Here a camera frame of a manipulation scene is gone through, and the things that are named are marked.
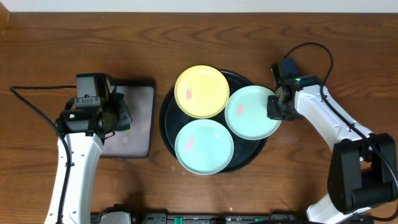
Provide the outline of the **mint green plate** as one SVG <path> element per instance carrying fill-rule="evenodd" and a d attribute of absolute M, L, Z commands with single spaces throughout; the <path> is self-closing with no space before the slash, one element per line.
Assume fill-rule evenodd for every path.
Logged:
<path fill-rule="evenodd" d="M 224 110 L 229 129 L 247 140 L 264 139 L 273 134 L 281 121 L 267 116 L 269 96 L 275 96 L 275 93 L 257 85 L 245 86 L 234 92 Z"/>
<path fill-rule="evenodd" d="M 175 154 L 186 170 L 198 175 L 222 171 L 232 160 L 234 142 L 230 132 L 217 121 L 198 119 L 177 134 Z"/>

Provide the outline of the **yellow plate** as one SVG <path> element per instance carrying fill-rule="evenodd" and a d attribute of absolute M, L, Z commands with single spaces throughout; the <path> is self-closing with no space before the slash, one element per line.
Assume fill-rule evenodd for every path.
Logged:
<path fill-rule="evenodd" d="M 225 108 L 229 100 L 229 84 L 218 69 L 196 65 L 177 78 L 174 97 L 185 114 L 193 118 L 210 118 Z"/>

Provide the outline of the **mint green plate front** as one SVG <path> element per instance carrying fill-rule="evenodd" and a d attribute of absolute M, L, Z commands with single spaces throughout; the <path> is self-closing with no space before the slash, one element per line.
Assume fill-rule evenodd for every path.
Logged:
<path fill-rule="evenodd" d="M 234 142 L 230 132 L 217 121 L 198 119 L 177 134 L 175 154 L 186 170 L 198 175 L 222 171 L 232 160 Z"/>

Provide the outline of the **green sponge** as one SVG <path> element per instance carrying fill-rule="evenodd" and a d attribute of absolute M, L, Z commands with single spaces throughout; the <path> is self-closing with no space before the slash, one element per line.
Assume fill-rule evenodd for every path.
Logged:
<path fill-rule="evenodd" d="M 116 131 L 126 131 L 130 129 L 132 118 L 129 112 L 129 108 L 123 99 L 118 101 L 118 112 L 119 112 L 119 119 L 116 126 Z"/>

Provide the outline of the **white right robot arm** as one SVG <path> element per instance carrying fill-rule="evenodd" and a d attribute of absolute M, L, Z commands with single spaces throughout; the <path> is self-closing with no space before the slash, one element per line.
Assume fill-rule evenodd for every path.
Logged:
<path fill-rule="evenodd" d="M 342 223 L 353 217 L 377 220 L 371 208 L 397 200 L 396 143 L 356 122 L 314 75 L 276 75 L 267 115 L 307 119 L 332 151 L 327 194 L 306 210 L 314 223 Z"/>

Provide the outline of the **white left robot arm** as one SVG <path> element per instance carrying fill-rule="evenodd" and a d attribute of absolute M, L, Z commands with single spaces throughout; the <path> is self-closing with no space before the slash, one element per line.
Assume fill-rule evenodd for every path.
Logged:
<path fill-rule="evenodd" d="M 76 98 L 56 120 L 58 165 L 46 223 L 90 223 L 91 201 L 98 160 L 105 140 L 127 129 L 132 121 L 124 94 Z"/>

